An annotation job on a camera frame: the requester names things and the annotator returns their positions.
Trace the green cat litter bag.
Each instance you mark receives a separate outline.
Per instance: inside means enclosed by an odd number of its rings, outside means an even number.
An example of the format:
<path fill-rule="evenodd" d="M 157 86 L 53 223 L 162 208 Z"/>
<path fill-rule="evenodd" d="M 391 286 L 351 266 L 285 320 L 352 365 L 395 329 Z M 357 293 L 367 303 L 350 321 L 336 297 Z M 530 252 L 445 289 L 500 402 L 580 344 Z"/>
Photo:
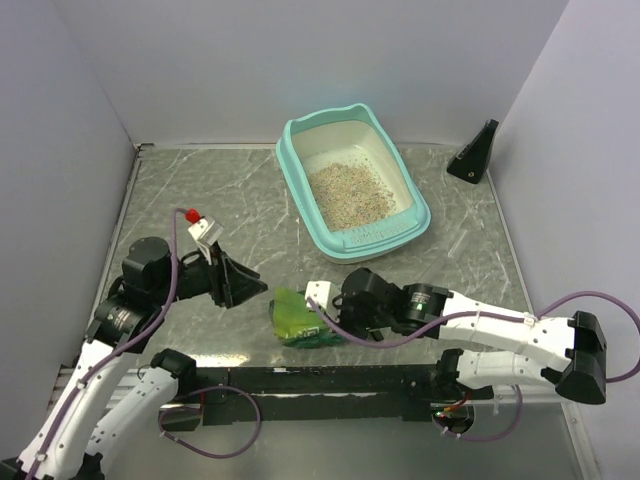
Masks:
<path fill-rule="evenodd" d="M 285 347 L 315 349 L 346 343 L 314 311 L 307 309 L 301 292 L 277 287 L 269 302 L 269 315 L 274 335 Z"/>

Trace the clear plastic scoop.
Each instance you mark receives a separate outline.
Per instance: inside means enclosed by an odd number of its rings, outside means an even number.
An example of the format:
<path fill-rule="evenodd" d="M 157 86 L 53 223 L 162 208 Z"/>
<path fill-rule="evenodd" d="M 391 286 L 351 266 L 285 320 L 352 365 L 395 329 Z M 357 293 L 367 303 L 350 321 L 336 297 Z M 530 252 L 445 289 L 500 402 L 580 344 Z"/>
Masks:
<path fill-rule="evenodd" d="M 465 253 L 469 244 L 469 230 L 461 229 L 436 250 L 436 258 L 420 275 L 418 282 L 437 286 L 446 285 L 447 272 L 452 269 Z"/>

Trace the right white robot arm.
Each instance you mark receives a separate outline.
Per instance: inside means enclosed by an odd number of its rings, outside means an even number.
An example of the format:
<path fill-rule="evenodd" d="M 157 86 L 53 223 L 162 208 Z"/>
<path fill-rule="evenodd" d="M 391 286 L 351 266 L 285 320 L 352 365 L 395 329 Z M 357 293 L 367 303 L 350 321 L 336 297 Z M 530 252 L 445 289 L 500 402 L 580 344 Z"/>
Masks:
<path fill-rule="evenodd" d="M 425 283 L 399 287 L 367 268 L 351 272 L 314 299 L 349 334 L 379 340 L 379 330 L 440 341 L 470 342 L 484 351 L 447 351 L 436 384 L 458 398 L 468 389 L 519 384 L 551 386 L 568 400 L 606 400 L 607 344 L 597 317 L 534 316 L 492 306 Z"/>

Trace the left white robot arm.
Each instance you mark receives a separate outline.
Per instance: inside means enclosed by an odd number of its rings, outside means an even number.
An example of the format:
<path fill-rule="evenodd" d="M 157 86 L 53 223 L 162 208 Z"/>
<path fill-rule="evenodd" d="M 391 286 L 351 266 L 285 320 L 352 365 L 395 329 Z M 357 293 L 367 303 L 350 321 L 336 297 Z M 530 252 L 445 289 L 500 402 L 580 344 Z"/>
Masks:
<path fill-rule="evenodd" d="M 138 383 L 108 405 L 137 362 L 169 306 L 209 295 L 233 308 L 267 291 L 259 274 L 232 260 L 219 245 L 177 259 L 162 238 L 137 240 L 122 273 L 98 305 L 76 367 L 36 437 L 1 463 L 4 479 L 103 479 L 133 435 L 160 408 L 196 393 L 197 365 L 171 349 L 156 354 Z"/>

